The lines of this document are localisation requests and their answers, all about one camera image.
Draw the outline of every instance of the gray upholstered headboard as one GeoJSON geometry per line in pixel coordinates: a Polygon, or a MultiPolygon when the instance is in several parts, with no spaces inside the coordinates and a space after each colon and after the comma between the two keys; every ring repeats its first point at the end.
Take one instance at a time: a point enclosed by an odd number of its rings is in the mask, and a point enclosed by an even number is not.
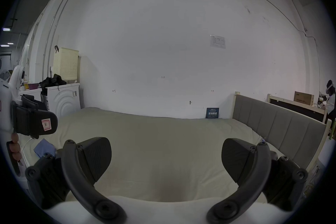
{"type": "Polygon", "coordinates": [[[326,125],[289,109],[239,94],[235,99],[233,119],[252,128],[301,168],[312,168],[331,121],[326,125]]]}

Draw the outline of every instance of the blue cloth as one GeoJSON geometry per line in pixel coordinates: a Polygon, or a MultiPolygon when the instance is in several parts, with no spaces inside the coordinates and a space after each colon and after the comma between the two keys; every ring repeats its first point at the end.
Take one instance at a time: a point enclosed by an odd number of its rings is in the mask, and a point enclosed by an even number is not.
{"type": "Polygon", "coordinates": [[[34,148],[34,151],[41,158],[44,153],[50,153],[51,155],[55,156],[56,148],[53,146],[53,144],[50,144],[43,138],[34,148]]]}

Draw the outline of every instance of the black handle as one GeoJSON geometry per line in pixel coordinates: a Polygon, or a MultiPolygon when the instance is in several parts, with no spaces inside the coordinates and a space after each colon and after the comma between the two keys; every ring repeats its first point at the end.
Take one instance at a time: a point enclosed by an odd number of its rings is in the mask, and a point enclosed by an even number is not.
{"type": "Polygon", "coordinates": [[[21,172],[20,172],[20,169],[19,169],[19,164],[18,164],[18,161],[16,159],[13,158],[13,152],[11,151],[11,149],[9,148],[9,145],[10,144],[14,144],[13,141],[8,141],[6,143],[7,145],[7,151],[8,151],[8,154],[9,154],[9,157],[10,157],[10,161],[13,165],[13,168],[14,168],[14,171],[16,173],[17,176],[20,176],[21,175],[21,172]]]}
{"type": "Polygon", "coordinates": [[[126,213],[120,205],[101,195],[86,178],[79,163],[77,145],[73,140],[65,142],[61,164],[71,192],[91,215],[105,224],[125,222],[126,213]]]}
{"type": "Polygon", "coordinates": [[[256,146],[252,169],[246,181],[225,200],[215,204],[207,213],[213,224],[230,223],[244,213],[258,198],[271,171],[271,152],[266,142],[256,146]]]}

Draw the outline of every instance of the blue sign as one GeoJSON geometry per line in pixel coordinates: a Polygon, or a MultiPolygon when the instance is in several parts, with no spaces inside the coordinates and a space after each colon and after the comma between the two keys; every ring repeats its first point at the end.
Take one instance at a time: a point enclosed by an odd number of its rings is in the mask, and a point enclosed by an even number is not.
{"type": "Polygon", "coordinates": [[[205,118],[218,118],[219,108],[207,108],[207,114],[205,118]]]}

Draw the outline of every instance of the pink bowl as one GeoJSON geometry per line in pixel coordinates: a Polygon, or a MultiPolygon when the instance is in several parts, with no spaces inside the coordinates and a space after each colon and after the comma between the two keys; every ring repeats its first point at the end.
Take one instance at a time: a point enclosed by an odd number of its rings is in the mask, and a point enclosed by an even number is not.
{"type": "Polygon", "coordinates": [[[37,86],[39,86],[38,83],[29,83],[28,84],[30,90],[35,90],[37,89],[37,86]]]}

